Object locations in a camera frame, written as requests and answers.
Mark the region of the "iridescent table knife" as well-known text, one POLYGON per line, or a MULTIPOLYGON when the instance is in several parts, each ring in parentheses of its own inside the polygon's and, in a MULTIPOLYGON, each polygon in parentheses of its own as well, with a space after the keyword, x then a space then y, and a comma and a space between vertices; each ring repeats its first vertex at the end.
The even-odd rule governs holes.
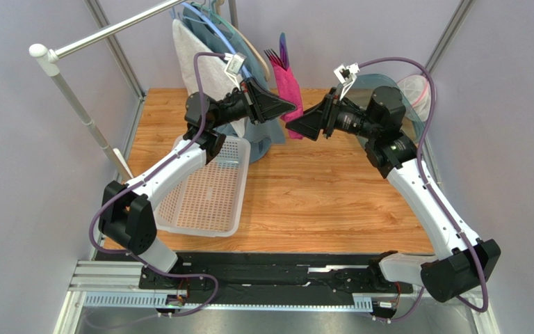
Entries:
POLYGON ((281 67, 285 70, 288 70, 290 67, 289 63, 289 54, 286 43, 286 34, 285 32, 280 33, 279 38, 279 50, 280 50, 280 63, 281 67))

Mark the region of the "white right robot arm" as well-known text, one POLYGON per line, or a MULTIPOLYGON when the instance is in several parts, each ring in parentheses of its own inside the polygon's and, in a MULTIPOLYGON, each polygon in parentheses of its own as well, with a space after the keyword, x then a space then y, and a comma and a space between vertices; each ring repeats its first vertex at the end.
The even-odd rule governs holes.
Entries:
POLYGON ((323 100, 288 122, 286 128, 315 141, 335 130, 366 139, 364 151, 372 166, 405 199, 423 226, 431 256, 383 253, 369 262, 371 284, 385 289, 394 282, 425 288, 436 301, 446 302, 485 285, 501 255, 493 240, 482 240, 447 203, 432 180, 417 147, 402 130, 407 107, 402 92, 379 86, 361 107, 333 88, 323 100))

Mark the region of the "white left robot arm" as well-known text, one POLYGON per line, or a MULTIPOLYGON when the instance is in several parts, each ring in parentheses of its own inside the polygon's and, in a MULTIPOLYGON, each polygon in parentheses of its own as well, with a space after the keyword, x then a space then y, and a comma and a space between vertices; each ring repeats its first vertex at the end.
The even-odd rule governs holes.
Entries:
POLYGON ((177 254, 157 236, 154 212, 163 199, 189 175, 216 158, 226 136, 216 128, 247 118, 254 124, 275 120, 295 111, 294 103, 244 79, 221 100, 201 90, 186 100, 187 131, 171 153, 124 184, 108 183, 93 225, 149 268, 169 275, 177 254))

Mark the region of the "iridescent fork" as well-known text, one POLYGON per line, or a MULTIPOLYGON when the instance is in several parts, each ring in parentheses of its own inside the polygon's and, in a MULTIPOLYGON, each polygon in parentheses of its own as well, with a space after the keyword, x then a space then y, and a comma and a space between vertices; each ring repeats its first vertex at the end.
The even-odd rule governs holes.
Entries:
POLYGON ((267 55, 268 60, 270 61, 273 67, 277 66, 284 70, 286 69, 286 66, 283 60, 273 49, 266 49, 264 50, 264 53, 267 55))

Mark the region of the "magenta paper napkin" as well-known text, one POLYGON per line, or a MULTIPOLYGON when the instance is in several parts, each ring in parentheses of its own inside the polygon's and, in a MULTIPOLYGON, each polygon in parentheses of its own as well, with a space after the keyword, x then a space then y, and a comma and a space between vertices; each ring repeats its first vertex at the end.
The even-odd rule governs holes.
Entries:
POLYGON ((303 114, 300 86, 290 67, 282 67, 273 61, 271 61, 271 65, 280 98, 296 106, 295 111, 286 113, 280 117, 285 123, 288 123, 303 114))

